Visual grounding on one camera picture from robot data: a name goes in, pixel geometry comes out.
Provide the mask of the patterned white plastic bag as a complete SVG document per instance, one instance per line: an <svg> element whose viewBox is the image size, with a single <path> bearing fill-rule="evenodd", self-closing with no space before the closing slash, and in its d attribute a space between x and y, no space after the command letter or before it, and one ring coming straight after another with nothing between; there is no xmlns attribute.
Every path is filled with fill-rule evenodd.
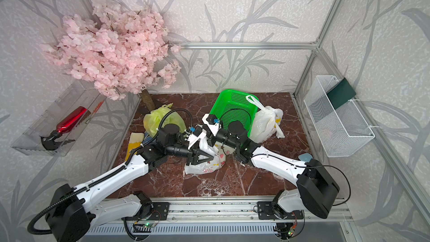
<svg viewBox="0 0 430 242"><path fill-rule="evenodd" d="M280 127L283 111L274 109L271 106L263 106L256 97L251 95L246 96L246 99L259 109L255 114L249 138L255 143L263 143L274 134L276 134L277 138L285 138Z"/></svg>

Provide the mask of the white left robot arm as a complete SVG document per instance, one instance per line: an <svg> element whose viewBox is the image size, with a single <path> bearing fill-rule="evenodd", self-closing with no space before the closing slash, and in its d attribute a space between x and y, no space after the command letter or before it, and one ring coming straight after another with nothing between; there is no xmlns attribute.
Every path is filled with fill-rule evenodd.
<svg viewBox="0 0 430 242"><path fill-rule="evenodd" d="M213 159L203 150L213 140L222 122L206 114L203 126L181 131L176 124L165 124L168 112L159 123L157 133L131 151L126 161L97 178L76 187L65 184L58 188L50 205L30 220L27 231L32 235L52 234L58 242L76 242L89 230L113 220L141 220L152 217L156 209L142 191L125 198L105 198L129 182L143 177L164 164L169 156L187 159L188 165L200 165Z"/></svg>

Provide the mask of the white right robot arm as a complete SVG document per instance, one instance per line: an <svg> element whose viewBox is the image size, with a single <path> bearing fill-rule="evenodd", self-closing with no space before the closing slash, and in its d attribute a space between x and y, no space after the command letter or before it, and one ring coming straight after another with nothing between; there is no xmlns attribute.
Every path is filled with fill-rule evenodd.
<svg viewBox="0 0 430 242"><path fill-rule="evenodd" d="M319 218L329 216L340 188L321 162L294 160L270 151L252 141L239 121L225 130L221 120L211 114L203 123L203 128L210 131L211 141L233 148L237 161L270 171L296 187L277 193L271 202L271 215L284 219L296 211L308 210Z"/></svg>

